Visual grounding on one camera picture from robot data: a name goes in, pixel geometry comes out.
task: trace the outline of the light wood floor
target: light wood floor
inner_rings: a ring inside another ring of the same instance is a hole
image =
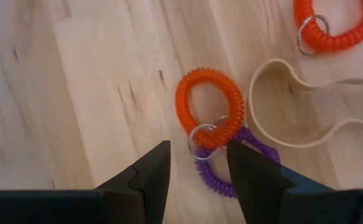
[[[291,5],[291,0],[0,0],[0,189],[94,188],[170,139],[164,222],[243,223],[236,200],[200,181],[175,113],[175,89],[189,70],[211,67],[228,73],[245,94],[255,69],[275,57],[308,82],[363,77],[363,43],[340,54],[299,54]],[[328,18],[332,34],[361,17],[358,0],[314,5]],[[268,81],[270,87],[277,84]],[[341,86],[297,93],[300,113],[288,115],[309,132],[363,114],[363,96],[356,94],[361,91]],[[203,123],[227,114],[224,96],[210,85],[195,88],[191,99]],[[296,126],[285,119],[290,109],[273,112],[279,128]],[[282,164],[330,187],[363,187],[362,127],[343,129],[319,147],[278,150]],[[225,154],[214,164],[227,179]]]

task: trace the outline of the orange spiral keychain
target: orange spiral keychain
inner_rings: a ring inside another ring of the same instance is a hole
[[[300,27],[298,34],[298,45],[300,51],[307,54],[301,48],[301,36],[304,41],[317,52],[337,52],[346,50],[363,41],[363,12],[361,21],[355,28],[339,35],[329,35],[329,27],[325,18],[314,13],[312,0],[295,0],[295,19]],[[315,21],[321,19],[326,24],[326,32],[323,31]]]
[[[219,87],[229,102],[229,118],[225,124],[208,133],[198,131],[195,141],[208,149],[216,149],[223,146],[241,127],[244,116],[243,100],[236,84],[223,72],[209,68],[198,68],[189,72],[179,82],[176,90],[176,112],[181,125],[190,135],[191,131],[198,125],[189,109],[189,93],[192,87],[200,83],[211,83]]]

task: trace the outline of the purple coil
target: purple coil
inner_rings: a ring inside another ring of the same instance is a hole
[[[280,163],[280,155],[278,154],[278,152],[274,148],[268,147],[261,143],[259,140],[257,140],[248,128],[241,127],[236,135],[233,137],[233,139],[241,141],[245,140],[249,142],[252,146],[260,150],[265,157],[277,163]],[[207,157],[210,155],[210,153],[212,153],[212,150],[205,147],[199,147],[196,152],[197,156],[199,157]],[[232,184],[228,181],[221,179],[220,177],[217,177],[214,174],[212,168],[210,167],[209,161],[196,160],[195,164],[196,169],[199,172],[200,178],[210,189],[226,197],[237,198],[237,193],[232,187]]]

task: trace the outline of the purple spiral keychain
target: purple spiral keychain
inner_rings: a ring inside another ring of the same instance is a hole
[[[256,147],[258,150],[260,150],[265,157],[280,163],[280,156],[278,152],[274,148],[268,147],[257,140],[247,127],[242,126],[233,139],[241,141],[245,140],[246,142],[249,142],[253,147]],[[204,147],[199,147],[196,152],[196,156],[199,158],[210,158],[213,154],[213,150],[206,149]],[[196,159],[195,164],[200,178],[210,189],[212,189],[214,192],[218,192],[221,195],[230,198],[237,198],[237,193],[232,187],[232,183],[217,177],[214,174],[208,159]]]

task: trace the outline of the beige elastic band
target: beige elastic band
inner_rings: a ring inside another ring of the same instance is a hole
[[[324,83],[320,85],[312,85],[299,79],[294,73],[292,66],[288,62],[282,59],[275,58],[265,62],[256,70],[255,74],[253,75],[249,85],[248,96],[246,100],[247,102],[246,119],[248,126],[251,129],[252,133],[258,139],[263,141],[265,144],[269,144],[273,147],[277,147],[279,145],[286,147],[298,147],[298,148],[313,147],[327,141],[339,128],[347,124],[363,124],[362,119],[356,119],[356,118],[345,119],[331,126],[331,128],[326,130],[319,139],[306,144],[293,144],[289,142],[284,142],[268,134],[258,122],[257,116],[255,114],[255,108],[253,105],[253,99],[255,98],[255,95],[253,92],[253,87],[255,86],[256,81],[260,76],[274,72],[279,73],[280,75],[283,75],[285,78],[287,78],[287,81],[290,83],[290,85],[294,86],[295,88],[306,91],[328,88],[331,85],[338,85],[338,84],[363,85],[363,78],[347,78],[343,80],[338,80],[336,82]]]

